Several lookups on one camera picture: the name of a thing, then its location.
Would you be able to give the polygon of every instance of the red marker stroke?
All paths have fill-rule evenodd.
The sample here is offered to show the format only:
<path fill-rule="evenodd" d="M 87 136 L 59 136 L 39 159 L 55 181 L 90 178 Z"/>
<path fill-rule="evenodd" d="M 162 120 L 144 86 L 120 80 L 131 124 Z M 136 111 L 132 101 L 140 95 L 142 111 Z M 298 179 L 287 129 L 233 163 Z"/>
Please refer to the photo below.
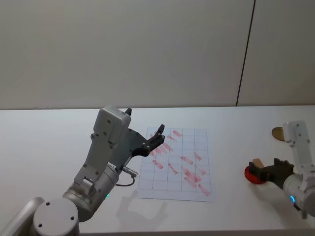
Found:
<path fill-rule="evenodd" d="M 185 167 L 182 167 L 182 170 L 184 171 L 184 173 L 190 173 L 188 169 L 186 169 Z"/>
<path fill-rule="evenodd" d="M 190 178 L 194 182 L 199 182 L 201 181 L 201 177 L 199 175 L 196 175 L 195 173 L 189 172 L 187 169 L 183 170 L 185 175 Z"/>
<path fill-rule="evenodd" d="M 172 169 L 172 171 L 174 171 L 175 174 L 178 174 L 178 172 L 175 170 L 174 166 L 169 163 L 168 166 Z"/>
<path fill-rule="evenodd" d="M 167 151 L 165 150 L 165 148 L 164 148 L 163 146 L 159 146 L 158 148 L 159 148 L 159 149 L 161 150 L 161 152 L 163 152 L 164 154 L 167 153 Z"/>
<path fill-rule="evenodd" d="M 187 181 L 187 183 L 189 183 L 189 185 L 193 188 L 195 188 L 197 186 L 197 184 L 195 184 L 190 178 L 185 177 L 184 180 Z"/>
<path fill-rule="evenodd" d="M 181 159 L 183 160 L 183 161 L 186 161 L 188 164 L 193 164 L 193 161 L 192 160 L 190 160 L 189 158 L 187 158 L 187 157 L 185 157 L 185 156 L 181 156 Z"/>
<path fill-rule="evenodd" d="M 205 189 L 201 184 L 199 184 L 198 187 L 207 197 L 210 195 L 210 192 L 207 189 Z"/>
<path fill-rule="evenodd" d="M 156 160 L 153 160 L 152 162 L 153 162 L 154 164 L 156 164 L 156 166 L 157 166 L 159 169 L 162 169 L 162 168 L 163 168 L 162 164 L 159 163 L 159 162 L 157 162 Z"/>
<path fill-rule="evenodd" d="M 163 146 L 164 146 L 167 150 L 169 150 L 169 151 L 172 151 L 172 150 L 173 150 L 173 148 L 171 148 L 170 145 L 168 145 L 168 144 L 166 144 L 166 143 L 164 143 Z"/>
<path fill-rule="evenodd" d="M 178 137 L 182 137 L 182 134 L 181 133 L 179 133 L 178 131 L 176 131 L 176 130 L 174 130 L 173 131 L 173 134 L 175 134 L 176 136 L 178 136 Z"/>
<path fill-rule="evenodd" d="M 157 154 L 162 154 L 162 151 L 158 147 L 155 149 L 155 151 L 157 152 Z"/>
<path fill-rule="evenodd" d="M 202 176 L 206 173 L 205 170 L 202 170 L 202 169 L 200 169 L 200 168 L 197 167 L 197 166 L 196 166 L 196 169 L 199 170 L 199 172 L 201 173 Z"/>
<path fill-rule="evenodd" d="M 172 136 L 167 135 L 167 137 L 168 137 L 169 139 L 174 140 L 174 141 L 176 141 L 176 142 L 177 142 L 177 140 L 176 140 L 176 139 L 174 139 Z"/>
<path fill-rule="evenodd" d="M 195 151 L 193 152 L 195 154 L 195 158 L 198 160 L 198 161 L 201 161 L 201 156 L 199 156 Z"/>

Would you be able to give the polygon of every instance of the paper sheet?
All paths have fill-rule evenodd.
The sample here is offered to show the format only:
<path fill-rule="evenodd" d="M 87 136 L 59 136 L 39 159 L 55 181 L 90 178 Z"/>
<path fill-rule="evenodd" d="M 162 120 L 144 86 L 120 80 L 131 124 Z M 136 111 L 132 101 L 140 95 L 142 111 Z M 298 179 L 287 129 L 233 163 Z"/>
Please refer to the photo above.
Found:
<path fill-rule="evenodd" d="M 148 127 L 147 139 L 157 127 Z M 164 144 L 142 158 L 138 197 L 212 202 L 208 133 L 165 128 Z"/>

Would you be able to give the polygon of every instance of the tabletop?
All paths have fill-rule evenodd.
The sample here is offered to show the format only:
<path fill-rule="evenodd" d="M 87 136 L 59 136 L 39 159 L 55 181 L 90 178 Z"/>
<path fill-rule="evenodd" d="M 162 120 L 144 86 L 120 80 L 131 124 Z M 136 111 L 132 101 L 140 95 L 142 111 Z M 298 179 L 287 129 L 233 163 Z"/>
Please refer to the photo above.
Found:
<path fill-rule="evenodd" d="M 59 198 L 84 163 L 98 109 L 0 111 L 0 229 L 28 200 Z M 315 106 L 133 109 L 130 128 L 146 136 L 148 126 L 209 131 L 214 202 L 139 199 L 136 184 L 115 187 L 82 233 L 238 231 L 307 229 L 283 191 L 273 183 L 253 185 L 244 177 L 248 162 L 273 158 L 293 163 L 288 144 L 271 130 L 304 120 L 315 146 Z M 140 170 L 142 157 L 129 167 Z M 128 183 L 122 173 L 119 182 Z"/>

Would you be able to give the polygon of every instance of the gold coin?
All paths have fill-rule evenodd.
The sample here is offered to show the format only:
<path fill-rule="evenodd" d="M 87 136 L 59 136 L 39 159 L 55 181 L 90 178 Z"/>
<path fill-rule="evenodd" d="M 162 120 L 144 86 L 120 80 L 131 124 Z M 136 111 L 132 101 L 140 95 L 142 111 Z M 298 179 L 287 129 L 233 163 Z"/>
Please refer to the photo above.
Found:
<path fill-rule="evenodd" d="M 284 129 L 282 127 L 273 128 L 271 133 L 275 139 L 278 139 L 284 142 Z"/>

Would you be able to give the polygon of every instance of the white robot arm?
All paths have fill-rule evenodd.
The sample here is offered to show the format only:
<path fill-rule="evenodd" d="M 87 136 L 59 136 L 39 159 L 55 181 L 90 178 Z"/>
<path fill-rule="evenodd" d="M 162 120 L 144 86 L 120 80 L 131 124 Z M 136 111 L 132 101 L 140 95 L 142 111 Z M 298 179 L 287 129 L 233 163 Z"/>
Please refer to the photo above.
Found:
<path fill-rule="evenodd" d="M 162 124 L 146 140 L 129 129 L 131 109 L 116 107 L 99 110 L 91 134 L 92 144 L 85 163 L 63 198 L 45 201 L 41 197 L 27 203 L 2 229 L 1 236 L 78 236 L 79 222 L 89 220 L 115 185 L 130 186 L 137 172 L 126 165 L 134 156 L 148 156 L 164 142 Z M 117 184 L 119 174 L 132 178 L 127 185 Z"/>
<path fill-rule="evenodd" d="M 293 151 L 299 174 L 290 175 L 283 190 L 301 210 L 302 217 L 315 216 L 315 166 L 310 152 L 310 138 L 304 121 L 293 121 L 283 126 L 284 139 Z"/>
<path fill-rule="evenodd" d="M 304 121 L 293 121 L 283 126 L 284 139 L 293 151 L 299 174 L 293 172 L 288 161 L 274 159 L 273 166 L 257 167 L 250 162 L 249 172 L 260 181 L 270 181 L 283 189 L 293 206 L 301 212 L 315 216 L 315 167 L 311 159 L 310 139 Z"/>

